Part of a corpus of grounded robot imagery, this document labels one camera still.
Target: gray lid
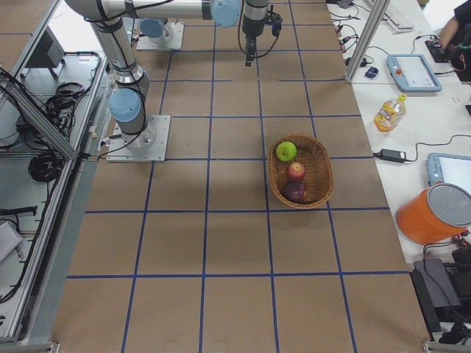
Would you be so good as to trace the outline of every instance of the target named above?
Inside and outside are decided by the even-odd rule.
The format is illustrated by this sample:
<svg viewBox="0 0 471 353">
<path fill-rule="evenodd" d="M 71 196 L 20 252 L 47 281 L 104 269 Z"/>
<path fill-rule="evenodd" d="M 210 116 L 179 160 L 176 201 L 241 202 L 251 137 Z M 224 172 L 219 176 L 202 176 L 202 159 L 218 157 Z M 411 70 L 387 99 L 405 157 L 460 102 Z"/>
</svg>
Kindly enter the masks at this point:
<svg viewBox="0 0 471 353">
<path fill-rule="evenodd" d="M 453 184 L 436 184 L 428 191 L 428 205 L 445 223 L 455 227 L 471 224 L 471 195 Z"/>
</svg>

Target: green apple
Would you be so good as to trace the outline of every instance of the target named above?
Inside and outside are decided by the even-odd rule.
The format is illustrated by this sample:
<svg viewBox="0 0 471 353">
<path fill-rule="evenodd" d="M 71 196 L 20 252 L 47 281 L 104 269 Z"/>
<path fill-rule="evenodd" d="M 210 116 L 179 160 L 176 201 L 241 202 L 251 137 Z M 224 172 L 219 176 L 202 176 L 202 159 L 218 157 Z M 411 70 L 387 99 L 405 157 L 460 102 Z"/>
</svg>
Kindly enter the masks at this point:
<svg viewBox="0 0 471 353">
<path fill-rule="evenodd" d="M 275 153 L 282 162 L 289 162 L 296 157 L 297 149 L 291 141 L 284 141 L 277 146 Z"/>
</svg>

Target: tablet screen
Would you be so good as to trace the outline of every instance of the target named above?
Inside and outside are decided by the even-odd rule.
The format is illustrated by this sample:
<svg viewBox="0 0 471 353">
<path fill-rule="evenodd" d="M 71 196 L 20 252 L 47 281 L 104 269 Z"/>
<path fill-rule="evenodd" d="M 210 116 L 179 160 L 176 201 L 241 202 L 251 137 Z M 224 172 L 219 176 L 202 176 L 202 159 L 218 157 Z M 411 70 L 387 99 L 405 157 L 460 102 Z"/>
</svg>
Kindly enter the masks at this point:
<svg viewBox="0 0 471 353">
<path fill-rule="evenodd" d="M 439 157 L 443 181 L 458 185 L 471 193 L 471 160 Z"/>
<path fill-rule="evenodd" d="M 420 57 L 396 57 L 410 87 L 434 87 L 435 84 Z"/>
</svg>

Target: keyboard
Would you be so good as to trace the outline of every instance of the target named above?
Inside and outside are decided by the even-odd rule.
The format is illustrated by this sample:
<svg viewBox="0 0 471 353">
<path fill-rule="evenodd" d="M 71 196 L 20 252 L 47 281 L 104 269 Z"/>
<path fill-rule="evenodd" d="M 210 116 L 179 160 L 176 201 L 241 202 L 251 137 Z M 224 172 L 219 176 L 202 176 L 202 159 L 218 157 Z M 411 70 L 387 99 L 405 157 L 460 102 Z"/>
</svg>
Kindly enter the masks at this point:
<svg viewBox="0 0 471 353">
<path fill-rule="evenodd" d="M 375 4 L 375 0 L 365 0 L 371 7 Z M 384 14 L 388 25 L 397 33 L 411 32 L 414 30 L 414 25 L 410 22 L 395 6 L 389 4 Z"/>
</svg>

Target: yellow liquid bottle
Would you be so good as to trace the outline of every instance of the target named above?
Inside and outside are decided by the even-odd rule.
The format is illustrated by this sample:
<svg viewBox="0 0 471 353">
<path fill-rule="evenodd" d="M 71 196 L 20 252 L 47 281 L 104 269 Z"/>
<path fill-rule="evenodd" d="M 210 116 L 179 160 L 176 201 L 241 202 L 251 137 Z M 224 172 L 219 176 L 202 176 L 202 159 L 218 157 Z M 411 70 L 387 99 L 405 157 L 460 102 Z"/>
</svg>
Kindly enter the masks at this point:
<svg viewBox="0 0 471 353">
<path fill-rule="evenodd" d="M 397 98 L 390 99 L 383 103 L 379 112 L 375 116 L 375 126 L 381 132 L 392 131 L 406 114 L 406 105 L 404 101 L 407 96 L 401 94 Z"/>
</svg>

